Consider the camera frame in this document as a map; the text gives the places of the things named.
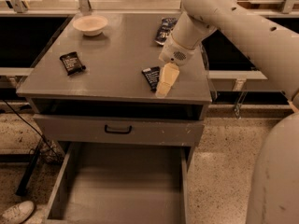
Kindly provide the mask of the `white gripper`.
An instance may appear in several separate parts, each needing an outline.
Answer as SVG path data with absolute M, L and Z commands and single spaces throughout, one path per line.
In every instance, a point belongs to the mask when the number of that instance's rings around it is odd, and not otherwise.
M 159 59 L 166 62 L 162 67 L 156 89 L 157 97 L 165 97 L 171 90 L 179 75 L 179 66 L 189 62 L 194 55 L 194 49 L 185 49 L 169 36 L 162 48 Z

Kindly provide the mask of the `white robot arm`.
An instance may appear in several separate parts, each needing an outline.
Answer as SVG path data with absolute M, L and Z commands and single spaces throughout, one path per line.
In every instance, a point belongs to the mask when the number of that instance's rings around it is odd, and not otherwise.
M 234 0 L 181 0 L 183 12 L 159 58 L 186 64 L 213 30 L 220 30 L 299 106 L 299 35 Z M 299 113 L 265 138 L 255 163 L 246 224 L 299 224 Z

